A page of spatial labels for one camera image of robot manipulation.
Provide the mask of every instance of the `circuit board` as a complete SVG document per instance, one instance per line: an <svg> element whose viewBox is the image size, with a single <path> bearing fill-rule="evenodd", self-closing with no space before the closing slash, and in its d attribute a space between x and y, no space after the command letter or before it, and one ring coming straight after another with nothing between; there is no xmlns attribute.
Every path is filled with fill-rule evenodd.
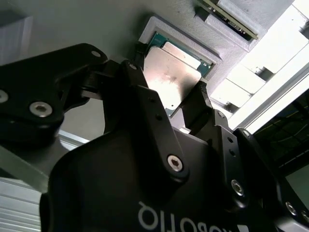
<svg viewBox="0 0 309 232"><path fill-rule="evenodd" d="M157 46L157 47L163 47L165 45L166 42L170 42L171 44L173 44L174 46L176 46L177 48L179 48L180 50L182 50L183 52L187 53L188 55L192 56L193 58L197 59L200 61L200 65L197 68L197 71L199 71L201 73L201 76L204 77L208 71L211 69L211 65L205 61L203 61L202 59L200 59L199 57L197 57L196 55L192 54L191 52L189 52L188 50L186 50L185 48L179 46L178 44L176 44L173 40L159 34L156 33L153 38L151 39L148 48L150 49L153 46Z"/></svg>

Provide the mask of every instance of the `bolt head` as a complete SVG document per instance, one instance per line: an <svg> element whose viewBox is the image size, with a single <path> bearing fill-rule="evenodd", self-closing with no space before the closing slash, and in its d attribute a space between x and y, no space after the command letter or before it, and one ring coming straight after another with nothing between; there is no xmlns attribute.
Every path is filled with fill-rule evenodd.
<svg viewBox="0 0 309 232"><path fill-rule="evenodd" d="M242 186L240 185L240 183L237 180L232 180L231 185L232 185L232 188L235 191L235 193L242 197L243 194L244 194L244 190L243 190Z"/></svg>
<svg viewBox="0 0 309 232"><path fill-rule="evenodd" d="M168 156L168 163L175 172L180 172L183 169L182 161L175 155Z"/></svg>
<svg viewBox="0 0 309 232"><path fill-rule="evenodd" d="M95 57L101 57L101 54L96 51L92 51L91 54L94 55Z"/></svg>
<svg viewBox="0 0 309 232"><path fill-rule="evenodd" d="M42 101L34 102L30 105L29 110L31 113L38 117L47 117L50 116L53 112L52 107Z"/></svg>

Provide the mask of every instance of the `robotiq logo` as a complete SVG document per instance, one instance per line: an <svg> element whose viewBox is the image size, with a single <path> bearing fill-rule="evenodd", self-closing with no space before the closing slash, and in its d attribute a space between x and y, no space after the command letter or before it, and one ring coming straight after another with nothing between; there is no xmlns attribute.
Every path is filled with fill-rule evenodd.
<svg viewBox="0 0 309 232"><path fill-rule="evenodd" d="M232 232L230 230L226 230L224 228L219 228L217 226L210 226L207 227L204 222L194 223L189 218L182 218L180 220L179 226L178 223L175 223L175 216L174 214L170 214L170 222L167 225L165 221L165 213L164 211L160 210L160 218L157 212L149 207L146 206L143 202L139 202L141 205L141 209L139 210L139 222L140 225L149 231L159 230L161 232L178 232L177 228L180 228L181 232ZM249 229L245 225L237 225L239 232L249 232Z"/></svg>

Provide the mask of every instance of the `screw hole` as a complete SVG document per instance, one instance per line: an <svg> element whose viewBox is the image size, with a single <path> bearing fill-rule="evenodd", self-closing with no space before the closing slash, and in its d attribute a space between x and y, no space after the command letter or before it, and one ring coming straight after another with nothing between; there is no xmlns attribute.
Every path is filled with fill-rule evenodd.
<svg viewBox="0 0 309 232"><path fill-rule="evenodd" d="M178 167L179 166L179 163L178 163L178 161L177 160L172 160L171 161L172 162L172 164L174 165L174 166L176 166L176 167Z"/></svg>
<svg viewBox="0 0 309 232"><path fill-rule="evenodd" d="M230 152L230 154L232 155L232 156L236 156L236 154L235 154L235 152L234 151L232 151L231 149L229 149L229 152Z"/></svg>
<svg viewBox="0 0 309 232"><path fill-rule="evenodd" d="M148 98L148 100L149 100L151 103L155 103L155 99L153 99L153 98Z"/></svg>
<svg viewBox="0 0 309 232"><path fill-rule="evenodd" d="M155 118L159 121L162 121L162 116L161 115L155 115Z"/></svg>
<svg viewBox="0 0 309 232"><path fill-rule="evenodd" d="M101 54L99 52L92 51L91 53L96 57L101 57Z"/></svg>

